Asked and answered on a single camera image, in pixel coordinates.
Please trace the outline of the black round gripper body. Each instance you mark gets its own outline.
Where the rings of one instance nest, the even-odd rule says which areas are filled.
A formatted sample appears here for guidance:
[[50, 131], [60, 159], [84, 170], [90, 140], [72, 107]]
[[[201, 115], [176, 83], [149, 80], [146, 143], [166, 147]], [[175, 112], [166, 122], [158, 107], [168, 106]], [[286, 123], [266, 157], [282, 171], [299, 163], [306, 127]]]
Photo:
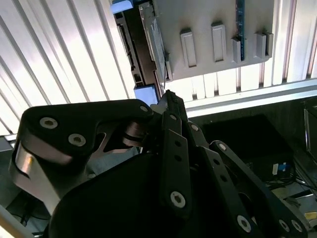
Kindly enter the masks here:
[[56, 207], [49, 238], [242, 238], [225, 217], [213, 187], [190, 170], [193, 210], [176, 217], [159, 197], [161, 162], [137, 155], [71, 190]]

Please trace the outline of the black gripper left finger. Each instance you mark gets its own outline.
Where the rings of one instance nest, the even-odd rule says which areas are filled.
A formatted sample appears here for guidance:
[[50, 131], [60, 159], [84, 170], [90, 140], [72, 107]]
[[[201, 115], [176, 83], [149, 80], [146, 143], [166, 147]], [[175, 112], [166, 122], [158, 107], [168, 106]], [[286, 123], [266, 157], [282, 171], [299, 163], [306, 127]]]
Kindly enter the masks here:
[[9, 170], [52, 216], [73, 189], [137, 156], [159, 158], [159, 197], [176, 217], [192, 212], [184, 101], [166, 91], [138, 99], [40, 106], [22, 115]]

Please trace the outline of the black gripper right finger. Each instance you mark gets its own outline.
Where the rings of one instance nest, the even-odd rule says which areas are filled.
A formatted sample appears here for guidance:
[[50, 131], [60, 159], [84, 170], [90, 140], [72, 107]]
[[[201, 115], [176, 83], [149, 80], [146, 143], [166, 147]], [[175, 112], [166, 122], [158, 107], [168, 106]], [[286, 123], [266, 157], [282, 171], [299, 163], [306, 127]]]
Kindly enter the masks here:
[[307, 238], [300, 219], [221, 141], [208, 144], [201, 129], [186, 124], [203, 178], [212, 188], [218, 218], [211, 222], [224, 238]]

